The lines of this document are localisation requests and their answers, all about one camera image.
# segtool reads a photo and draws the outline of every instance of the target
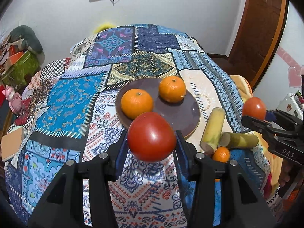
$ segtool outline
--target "peeled banana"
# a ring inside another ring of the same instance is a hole
[[[254,134],[239,134],[239,133],[228,133],[222,134],[219,142],[220,146],[227,148],[254,148],[259,143],[259,138]]]
[[[200,146],[206,154],[213,154],[217,149],[225,120],[225,110],[215,107],[210,113]]]

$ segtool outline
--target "brown plate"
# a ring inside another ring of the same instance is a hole
[[[133,120],[126,117],[121,110],[120,101],[123,95],[134,88],[147,91],[154,100],[153,111],[160,114],[174,130],[180,130],[184,137],[189,137],[200,122],[200,109],[190,92],[187,91],[185,98],[176,104],[168,103],[158,95],[158,86],[162,79],[144,78],[131,81],[125,85],[116,97],[115,107],[120,122],[129,128]]]

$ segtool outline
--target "white wall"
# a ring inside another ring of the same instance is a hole
[[[229,56],[232,46],[234,44],[235,38],[238,34],[238,30],[239,30],[239,27],[241,24],[241,20],[242,20],[244,8],[245,8],[245,2],[246,2],[246,0],[240,0],[240,2],[239,2],[239,9],[238,9],[237,17],[235,20],[234,28],[231,33],[230,40],[229,40],[229,43],[228,43],[228,46],[226,49],[226,53],[225,53],[226,56]]]
[[[68,57],[69,48],[103,22],[151,23],[188,33],[208,53],[225,54],[241,0],[13,0],[0,28],[28,25],[45,54],[44,64]]]
[[[291,3],[279,47],[283,48],[300,66],[304,65],[304,22]],[[277,53],[253,93],[264,101],[267,109],[275,109],[287,93],[301,91],[301,88],[289,86],[289,65]]]

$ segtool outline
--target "patchwork tablecloth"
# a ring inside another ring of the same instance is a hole
[[[27,223],[55,174],[69,159],[88,161],[124,130],[115,110],[120,88],[145,77],[183,78],[201,110],[200,123],[187,140],[198,151],[209,114],[223,107],[223,131],[246,132],[243,101],[232,79],[187,34],[162,26],[137,24],[109,29],[71,48],[70,58],[50,63],[24,91],[27,108],[11,126],[22,125],[23,141],[6,171],[12,205]],[[233,150],[263,194],[270,167],[262,147]],[[186,227],[194,182],[187,182],[174,156],[154,164],[130,152],[118,181],[109,183],[119,227]],[[220,183],[216,184],[214,224],[220,221]],[[83,188],[84,222],[91,224],[89,183]]]

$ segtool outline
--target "pink toy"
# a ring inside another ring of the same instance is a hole
[[[13,113],[19,114],[21,110],[21,95],[13,89],[11,86],[5,86],[5,90],[2,91],[3,95],[6,97],[6,100],[9,101],[9,106]]]

